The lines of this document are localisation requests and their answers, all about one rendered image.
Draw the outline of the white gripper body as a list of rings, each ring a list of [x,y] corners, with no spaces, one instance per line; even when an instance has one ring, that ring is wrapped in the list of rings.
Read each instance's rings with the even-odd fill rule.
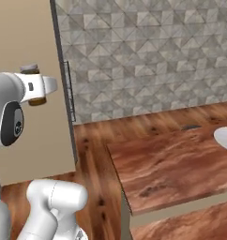
[[[57,80],[53,77],[43,76],[45,94],[49,95],[57,90]]]

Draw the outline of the brown cinnamon bottle grey cap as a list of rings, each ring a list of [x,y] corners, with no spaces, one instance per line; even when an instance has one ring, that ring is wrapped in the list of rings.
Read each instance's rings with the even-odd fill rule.
[[[20,70],[22,74],[39,74],[39,69],[37,64],[22,66],[20,67]],[[28,101],[28,104],[30,106],[38,106],[38,105],[43,105],[46,102],[47,102],[47,99],[45,97],[37,97],[37,98],[30,99]]]

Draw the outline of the beige cabinet door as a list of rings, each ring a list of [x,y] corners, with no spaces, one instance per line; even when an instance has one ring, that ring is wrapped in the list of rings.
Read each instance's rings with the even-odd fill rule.
[[[62,82],[50,0],[0,0],[0,71],[36,64]],[[23,104],[24,129],[0,147],[0,183],[9,185],[75,169],[62,85],[37,107]]]

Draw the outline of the white plate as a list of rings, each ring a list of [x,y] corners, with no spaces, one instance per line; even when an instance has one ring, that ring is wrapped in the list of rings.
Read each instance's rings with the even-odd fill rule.
[[[219,127],[214,131],[214,138],[216,142],[227,149],[227,127]]]

